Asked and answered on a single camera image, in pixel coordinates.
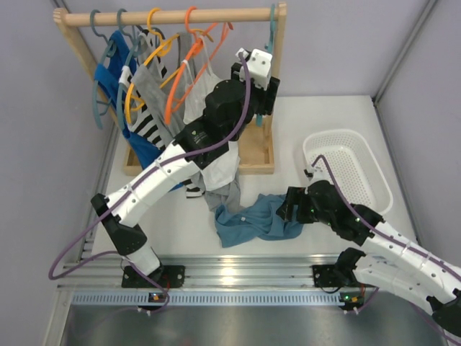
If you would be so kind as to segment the white perforated plastic basket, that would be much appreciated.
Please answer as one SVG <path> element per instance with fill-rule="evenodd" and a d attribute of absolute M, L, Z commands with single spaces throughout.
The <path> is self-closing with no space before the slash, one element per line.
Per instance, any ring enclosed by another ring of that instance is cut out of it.
<path fill-rule="evenodd" d="M 362 135 L 349 129 L 325 130 L 303 141 L 308 165 L 325 156 L 336 181 L 351 203 L 366 205 L 381 215 L 393 206 L 393 195 L 375 155 Z"/>

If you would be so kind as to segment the grey blue hanger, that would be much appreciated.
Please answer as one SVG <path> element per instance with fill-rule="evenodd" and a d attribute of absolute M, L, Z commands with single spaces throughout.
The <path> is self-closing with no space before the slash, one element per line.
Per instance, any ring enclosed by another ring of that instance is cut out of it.
<path fill-rule="evenodd" d="M 140 53 L 140 38 L 138 36 L 138 33 L 136 32 L 136 29 L 142 29 L 142 27 L 140 27 L 139 25 L 133 25 L 132 33 L 125 32 L 124 31 L 125 25 L 122 23 L 122 14 L 125 12 L 127 12 L 126 9 L 119 9 L 117 11 L 117 25 L 118 25 L 119 31 L 130 39 L 132 43 L 132 47 L 129 50 L 127 57 L 122 65 L 121 75 L 120 75 L 119 84 L 118 84 L 118 91 L 117 91 L 116 114 L 117 114 L 117 122 L 118 122 L 118 125 L 121 131 L 124 131 L 124 129 L 126 128 L 125 116 L 124 116 L 123 107 L 122 107 L 124 105 L 124 98 L 122 95 L 123 95 L 123 92 L 127 90 L 127 86 L 126 86 L 127 78 L 131 73 L 130 62 L 132 61 L 133 57 L 137 57 Z"/>
<path fill-rule="evenodd" d="M 106 74 L 104 63 L 115 54 L 116 46 L 113 40 L 110 40 L 105 34 L 97 31 L 94 20 L 98 13 L 100 13 L 98 9 L 93 9 L 90 12 L 90 28 L 97 37 L 102 37 L 104 39 L 106 47 L 94 70 L 91 108 L 97 128 L 101 130 L 103 129 L 102 117 L 107 114 L 109 108 L 112 106 L 112 98 L 110 95 L 107 96 L 107 90 L 103 85 Z"/>

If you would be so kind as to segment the royal blue tank top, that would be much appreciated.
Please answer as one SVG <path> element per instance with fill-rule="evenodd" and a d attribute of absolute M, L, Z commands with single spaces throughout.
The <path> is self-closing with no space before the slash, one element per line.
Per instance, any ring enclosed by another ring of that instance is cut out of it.
<path fill-rule="evenodd" d="M 121 97 L 117 96 L 119 87 L 128 87 L 130 81 L 135 80 L 134 94 L 144 99 L 146 104 L 137 111 L 132 125 L 124 122 L 121 128 L 141 167 L 146 169 L 161 155 L 174 136 L 184 129 L 184 109 L 174 114 L 171 124 L 167 125 L 164 122 L 164 109 L 169 88 L 161 87 L 166 80 L 165 73 L 158 70 L 157 63 L 138 65 L 134 58 L 126 63 L 130 49 L 119 30 L 112 33 L 109 41 L 115 46 L 115 53 L 109 59 L 108 66 L 97 65 L 94 80 L 113 108 L 116 108 L 117 101 L 125 100 L 125 90 L 122 90 Z"/>

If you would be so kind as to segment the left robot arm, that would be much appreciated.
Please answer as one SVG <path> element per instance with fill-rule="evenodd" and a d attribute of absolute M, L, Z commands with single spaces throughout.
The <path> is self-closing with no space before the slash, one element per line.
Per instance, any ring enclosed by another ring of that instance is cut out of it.
<path fill-rule="evenodd" d="M 221 81 L 205 98 L 202 116 L 185 125 L 163 153 L 131 183 L 91 204 L 117 253 L 147 286 L 156 286 L 164 266 L 138 222 L 173 187 L 208 168 L 230 149 L 255 114 L 270 115 L 279 79 L 269 63 L 250 58 L 231 67 L 231 79 Z"/>

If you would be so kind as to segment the wooden clothes rack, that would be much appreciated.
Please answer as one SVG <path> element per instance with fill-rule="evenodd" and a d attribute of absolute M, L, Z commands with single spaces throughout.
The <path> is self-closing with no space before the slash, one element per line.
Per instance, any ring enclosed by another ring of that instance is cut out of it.
<path fill-rule="evenodd" d="M 118 23 L 127 25 L 142 25 L 147 22 L 147 12 L 125 12 L 117 20 L 114 12 L 102 12 L 95 15 L 94 24 L 98 27 L 114 26 Z M 287 5 L 280 2 L 275 6 L 274 13 L 270 8 L 242 8 L 242 9 L 195 9 L 190 15 L 191 23 L 213 22 L 276 22 L 274 30 L 274 50 L 272 60 L 272 75 L 279 77 L 282 61 L 282 48 L 287 19 Z M 66 39 L 74 54 L 80 61 L 85 72 L 92 77 L 97 67 L 97 61 L 91 52 L 79 28 L 90 25 L 90 14 L 71 14 L 64 1 L 56 1 L 53 10 L 53 21 Z M 245 174 L 273 174 L 274 147 L 272 139 L 272 117 L 263 119 L 262 126 L 252 120 L 243 132 L 239 142 L 241 163 L 240 173 Z"/>

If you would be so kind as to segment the aluminium mounting rail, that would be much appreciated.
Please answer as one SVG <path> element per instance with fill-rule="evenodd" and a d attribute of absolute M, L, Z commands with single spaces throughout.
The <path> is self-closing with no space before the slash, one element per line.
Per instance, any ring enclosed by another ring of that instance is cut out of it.
<path fill-rule="evenodd" d="M 336 256 L 296 257 L 165 256 L 164 265 L 185 266 L 182 290 L 300 290 L 313 287 L 314 265 L 335 263 Z M 122 260 L 107 255 L 92 260 L 57 281 L 59 288 L 120 288 Z"/>

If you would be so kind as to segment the teal blue tank top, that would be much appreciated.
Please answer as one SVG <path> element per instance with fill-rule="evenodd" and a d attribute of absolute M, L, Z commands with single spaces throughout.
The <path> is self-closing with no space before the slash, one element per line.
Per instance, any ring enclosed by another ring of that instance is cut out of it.
<path fill-rule="evenodd" d="M 253 205 L 235 213 L 225 205 L 219 206 L 215 211 L 215 230 L 221 247 L 235 247 L 256 238 L 282 241 L 299 237 L 303 225 L 285 222 L 277 215 L 284 201 L 284 195 L 260 194 Z"/>

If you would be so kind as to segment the yellow plastic hanger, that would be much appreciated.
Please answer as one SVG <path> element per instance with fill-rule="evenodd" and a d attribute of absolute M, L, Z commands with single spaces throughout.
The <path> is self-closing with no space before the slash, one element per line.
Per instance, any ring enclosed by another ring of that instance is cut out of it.
<path fill-rule="evenodd" d="M 143 63 L 147 69 L 149 69 L 151 66 L 156 67 L 158 60 L 162 59 L 171 51 L 173 42 L 179 38 L 179 34 L 174 34 L 169 38 L 162 38 L 161 34 L 153 29 L 152 17 L 154 14 L 160 11 L 161 8 L 159 7 L 152 8 L 152 10 L 149 11 L 146 20 L 148 31 L 159 39 L 159 46 L 154 49 L 154 51 L 147 57 L 147 59 L 145 59 Z M 133 123 L 131 119 L 132 110 L 139 110 L 143 105 L 146 104 L 146 102 L 141 97 L 136 97 L 133 95 L 134 90 L 135 85 L 133 82 L 131 82 L 127 89 L 124 106 L 124 116 L 128 125 Z"/>

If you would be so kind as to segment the teal plastic hanger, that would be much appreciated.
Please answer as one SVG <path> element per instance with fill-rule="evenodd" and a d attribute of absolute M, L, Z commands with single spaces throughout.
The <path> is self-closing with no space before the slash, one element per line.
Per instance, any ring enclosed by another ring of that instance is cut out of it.
<path fill-rule="evenodd" d="M 269 39 L 267 44 L 264 46 L 266 52 L 273 53 L 274 48 L 274 34 L 276 30 L 276 22 L 274 19 L 275 15 L 275 4 L 271 5 L 270 15 L 269 15 Z M 261 127 L 263 125 L 263 115 L 258 114 L 256 116 L 256 125 Z"/>

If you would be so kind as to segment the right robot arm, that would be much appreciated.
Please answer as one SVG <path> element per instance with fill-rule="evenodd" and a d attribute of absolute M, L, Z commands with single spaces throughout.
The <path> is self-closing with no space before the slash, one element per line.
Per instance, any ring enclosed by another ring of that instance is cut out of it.
<path fill-rule="evenodd" d="M 357 245 L 336 262 L 343 285 L 382 288 L 428 313 L 442 329 L 460 336 L 460 268 L 407 239 L 377 212 L 348 203 L 327 180 L 289 187 L 276 214 L 284 221 L 323 223 Z"/>

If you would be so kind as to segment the grey tank top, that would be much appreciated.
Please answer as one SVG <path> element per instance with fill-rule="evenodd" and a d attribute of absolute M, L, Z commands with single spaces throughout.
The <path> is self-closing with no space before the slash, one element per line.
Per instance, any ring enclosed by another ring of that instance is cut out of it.
<path fill-rule="evenodd" d="M 132 132 L 138 131 L 142 137 L 151 142 L 160 151 L 164 151 L 175 135 L 190 121 L 199 117 L 205 109 L 205 97 L 211 93 L 222 79 L 207 68 L 192 90 L 192 97 L 198 99 L 192 106 L 182 105 L 173 114 L 170 125 L 164 121 L 164 111 L 169 95 L 169 88 L 160 87 L 166 79 L 162 77 L 158 67 L 152 63 L 140 66 L 135 72 L 133 83 L 135 90 L 147 102 L 147 109 L 138 111 Z M 181 182 L 178 186 L 186 188 L 187 198 L 204 197 L 210 211 L 214 212 L 220 205 L 226 205 L 231 213 L 237 212 L 241 206 L 241 188 L 238 182 L 238 144 L 230 141 L 226 145 L 228 151 L 213 161 L 203 172 L 198 172 Z"/>

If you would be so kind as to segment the black white striped tank top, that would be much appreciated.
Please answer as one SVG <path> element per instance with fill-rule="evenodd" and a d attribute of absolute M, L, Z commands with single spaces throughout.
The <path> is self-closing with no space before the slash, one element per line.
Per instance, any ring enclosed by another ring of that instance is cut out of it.
<path fill-rule="evenodd" d="M 154 51 L 154 35 L 147 29 L 139 34 L 140 54 L 136 63 L 136 72 L 131 72 L 127 78 L 126 86 L 135 84 L 133 95 L 141 97 L 146 104 L 139 110 L 132 112 L 131 125 L 127 123 L 122 132 L 136 153 L 140 165 L 146 169 L 153 163 L 172 142 L 174 136 L 183 130 L 185 124 L 182 120 L 184 109 L 173 116 L 171 124 L 164 122 L 164 108 L 169 94 L 167 86 L 161 87 L 167 78 L 167 70 L 161 59 L 156 67 L 147 69 L 143 63 Z"/>

